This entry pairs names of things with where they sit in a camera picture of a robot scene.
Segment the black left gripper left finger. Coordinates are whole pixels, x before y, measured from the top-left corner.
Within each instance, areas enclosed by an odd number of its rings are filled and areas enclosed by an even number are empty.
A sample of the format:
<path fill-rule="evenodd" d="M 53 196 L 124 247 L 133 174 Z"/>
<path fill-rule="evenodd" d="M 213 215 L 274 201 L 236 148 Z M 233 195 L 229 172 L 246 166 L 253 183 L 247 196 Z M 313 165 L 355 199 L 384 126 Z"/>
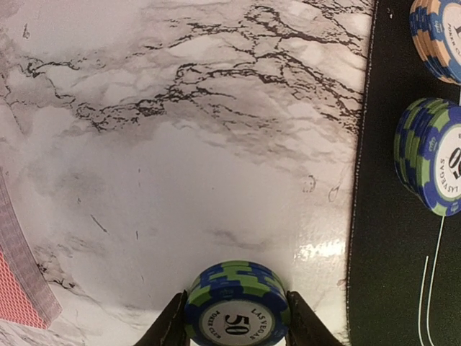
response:
<path fill-rule="evenodd" d="M 184 329 L 187 291 L 177 293 L 135 346 L 189 346 Z"/>

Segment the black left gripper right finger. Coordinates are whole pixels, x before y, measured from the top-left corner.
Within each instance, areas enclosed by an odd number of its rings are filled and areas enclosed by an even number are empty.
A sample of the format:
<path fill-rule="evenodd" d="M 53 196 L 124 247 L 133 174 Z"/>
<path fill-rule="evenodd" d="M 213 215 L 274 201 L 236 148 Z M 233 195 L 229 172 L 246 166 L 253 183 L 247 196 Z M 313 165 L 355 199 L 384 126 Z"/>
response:
<path fill-rule="evenodd" d="M 344 346 L 297 291 L 287 292 L 287 302 L 291 313 L 287 346 Z"/>

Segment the small green fifty chip stack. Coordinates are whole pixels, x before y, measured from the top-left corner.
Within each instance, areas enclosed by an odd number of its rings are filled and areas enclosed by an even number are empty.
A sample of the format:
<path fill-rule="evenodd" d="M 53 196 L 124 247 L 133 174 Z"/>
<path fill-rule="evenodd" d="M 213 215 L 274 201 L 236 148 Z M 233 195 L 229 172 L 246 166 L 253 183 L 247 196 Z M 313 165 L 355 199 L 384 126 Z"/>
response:
<path fill-rule="evenodd" d="M 400 116 L 393 144 L 398 179 L 432 213 L 460 212 L 460 106 L 424 97 Z"/>

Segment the small blue ten chip stack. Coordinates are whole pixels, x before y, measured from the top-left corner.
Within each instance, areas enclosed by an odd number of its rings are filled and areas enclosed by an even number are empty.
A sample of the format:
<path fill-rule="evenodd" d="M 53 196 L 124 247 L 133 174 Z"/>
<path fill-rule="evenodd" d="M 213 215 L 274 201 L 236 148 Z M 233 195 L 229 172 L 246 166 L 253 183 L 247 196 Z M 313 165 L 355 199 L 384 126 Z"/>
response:
<path fill-rule="evenodd" d="M 460 2 L 414 1 L 409 25 L 425 67 L 437 79 L 460 85 Z"/>

